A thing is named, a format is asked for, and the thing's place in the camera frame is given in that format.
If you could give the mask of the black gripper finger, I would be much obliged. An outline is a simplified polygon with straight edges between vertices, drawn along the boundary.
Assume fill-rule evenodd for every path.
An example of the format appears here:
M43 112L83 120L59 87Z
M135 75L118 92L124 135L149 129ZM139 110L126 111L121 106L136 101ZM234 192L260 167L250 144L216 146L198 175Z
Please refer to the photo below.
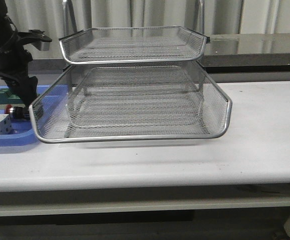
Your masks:
M37 98L38 79L36 76L24 76L8 80L8 87L16 94L26 107Z

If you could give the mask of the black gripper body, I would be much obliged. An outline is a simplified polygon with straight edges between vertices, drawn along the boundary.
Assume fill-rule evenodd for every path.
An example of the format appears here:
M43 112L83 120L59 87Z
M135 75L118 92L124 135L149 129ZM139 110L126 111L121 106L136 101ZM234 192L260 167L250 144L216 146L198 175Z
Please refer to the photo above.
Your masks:
M0 78L10 87L24 84L29 78L28 62L33 60L18 40L18 30L8 16L7 5L0 0Z

